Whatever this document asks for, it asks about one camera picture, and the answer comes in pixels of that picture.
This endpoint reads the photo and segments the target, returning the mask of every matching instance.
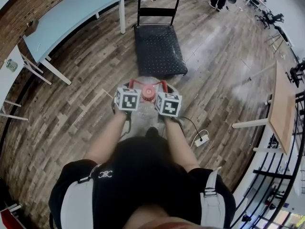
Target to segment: brick wall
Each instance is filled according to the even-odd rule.
[[[31,58],[22,39],[26,24],[33,18],[39,19],[60,1],[62,0],[16,0],[0,16],[0,67],[16,44],[24,55]],[[28,71],[22,71],[11,88],[8,99],[11,101],[17,99],[29,76]],[[5,123],[6,118],[0,117],[0,136]]]

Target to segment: black chair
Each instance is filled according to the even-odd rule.
[[[138,0],[138,20],[134,25],[135,51],[140,76],[173,76],[186,74],[187,68],[173,27],[179,0],[175,8],[141,8]],[[170,24],[140,24],[142,16],[171,17]]]
[[[266,29],[267,27],[270,29],[270,25],[273,25],[276,22],[282,22],[284,23],[284,15],[282,13],[279,13],[277,15],[273,15],[271,11],[266,12],[262,11],[263,16],[256,15],[258,18],[257,21],[261,21],[264,25],[264,28]]]
[[[290,75],[291,75],[291,78],[289,77],[288,73],[286,72],[286,75],[291,82],[295,83],[296,87],[299,88],[299,84],[300,84],[300,81],[303,81],[303,74],[302,73],[298,73],[298,72],[301,72],[305,70],[305,58],[303,59],[303,61],[301,63],[298,63],[297,66],[295,68],[291,68],[290,69]]]

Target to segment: backpack strap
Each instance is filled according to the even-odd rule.
[[[61,206],[62,229],[93,229],[93,179],[90,175],[73,182],[65,194]]]
[[[214,170],[208,178],[206,187],[203,193],[200,193],[201,202],[201,226],[206,227],[224,227],[224,217],[225,217],[225,204],[224,198],[218,194],[215,190],[217,168]]]

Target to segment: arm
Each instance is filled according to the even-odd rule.
[[[187,172],[200,168],[195,154],[187,144],[178,123],[170,118],[164,118],[168,146],[174,161],[181,165]]]
[[[105,163],[113,154],[120,140],[122,130],[126,121],[126,113],[116,108],[114,117],[107,124],[102,134],[95,140],[86,152],[84,159],[90,159],[97,164]]]

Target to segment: white cable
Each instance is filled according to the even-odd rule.
[[[191,144],[191,147],[193,146],[193,144],[194,144],[194,141],[195,141],[195,139],[196,139],[196,137],[201,133],[201,132],[203,132],[203,131],[206,131],[208,134],[208,136],[209,136],[209,132],[207,131],[207,130],[201,130],[199,133],[197,133],[197,135],[194,137],[194,139],[193,139],[193,141],[192,141],[192,144]]]

